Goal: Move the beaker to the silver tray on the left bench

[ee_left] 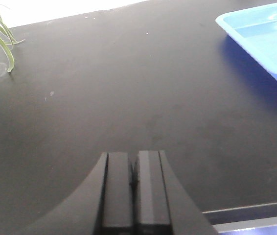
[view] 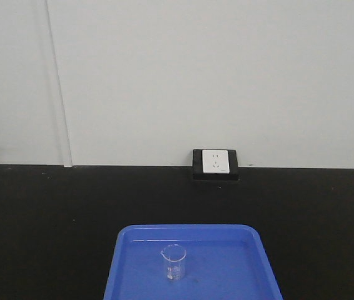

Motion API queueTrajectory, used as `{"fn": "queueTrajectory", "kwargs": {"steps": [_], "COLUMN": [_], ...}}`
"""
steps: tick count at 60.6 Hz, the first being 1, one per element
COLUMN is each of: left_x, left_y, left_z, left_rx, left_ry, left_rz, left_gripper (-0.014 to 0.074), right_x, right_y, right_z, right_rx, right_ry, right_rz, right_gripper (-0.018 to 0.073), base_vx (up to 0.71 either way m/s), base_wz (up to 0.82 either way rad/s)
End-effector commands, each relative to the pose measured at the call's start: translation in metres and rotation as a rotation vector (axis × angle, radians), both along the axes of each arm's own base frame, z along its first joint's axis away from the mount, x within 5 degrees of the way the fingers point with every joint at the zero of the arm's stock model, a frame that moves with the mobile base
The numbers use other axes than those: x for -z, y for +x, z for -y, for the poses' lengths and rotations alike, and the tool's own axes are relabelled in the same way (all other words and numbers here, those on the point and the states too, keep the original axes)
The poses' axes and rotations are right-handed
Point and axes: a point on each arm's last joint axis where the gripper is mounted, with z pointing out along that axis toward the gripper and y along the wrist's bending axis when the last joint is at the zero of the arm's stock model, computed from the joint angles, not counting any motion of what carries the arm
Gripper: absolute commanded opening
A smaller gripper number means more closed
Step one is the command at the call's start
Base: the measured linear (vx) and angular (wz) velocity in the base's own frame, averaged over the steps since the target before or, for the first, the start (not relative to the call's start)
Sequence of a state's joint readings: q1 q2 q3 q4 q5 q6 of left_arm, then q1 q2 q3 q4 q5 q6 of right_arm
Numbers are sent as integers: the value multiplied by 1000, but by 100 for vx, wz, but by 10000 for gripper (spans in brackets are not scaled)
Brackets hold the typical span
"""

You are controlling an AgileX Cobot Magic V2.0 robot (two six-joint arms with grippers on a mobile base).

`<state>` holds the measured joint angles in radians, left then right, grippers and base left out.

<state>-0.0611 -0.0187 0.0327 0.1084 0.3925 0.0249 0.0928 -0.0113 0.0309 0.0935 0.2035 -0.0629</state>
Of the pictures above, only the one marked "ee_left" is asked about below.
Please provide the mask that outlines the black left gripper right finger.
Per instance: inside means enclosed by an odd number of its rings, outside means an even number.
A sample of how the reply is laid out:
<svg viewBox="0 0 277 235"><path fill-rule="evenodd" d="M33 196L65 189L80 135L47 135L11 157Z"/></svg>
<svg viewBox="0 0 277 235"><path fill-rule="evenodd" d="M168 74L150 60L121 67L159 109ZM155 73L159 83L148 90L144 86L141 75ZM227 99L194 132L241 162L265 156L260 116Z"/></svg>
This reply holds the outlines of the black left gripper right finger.
<svg viewBox="0 0 277 235"><path fill-rule="evenodd" d="M177 179L164 151L140 151L134 173L135 234L217 234Z"/></svg>

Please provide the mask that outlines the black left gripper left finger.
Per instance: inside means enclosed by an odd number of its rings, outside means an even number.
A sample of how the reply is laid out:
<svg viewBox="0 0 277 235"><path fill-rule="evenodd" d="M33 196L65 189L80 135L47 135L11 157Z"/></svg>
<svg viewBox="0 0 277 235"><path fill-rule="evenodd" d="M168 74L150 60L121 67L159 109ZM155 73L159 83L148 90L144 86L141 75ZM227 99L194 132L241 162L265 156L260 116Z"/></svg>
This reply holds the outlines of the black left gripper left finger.
<svg viewBox="0 0 277 235"><path fill-rule="evenodd" d="M103 153L83 183L28 227L30 235L133 234L132 168L125 152Z"/></svg>

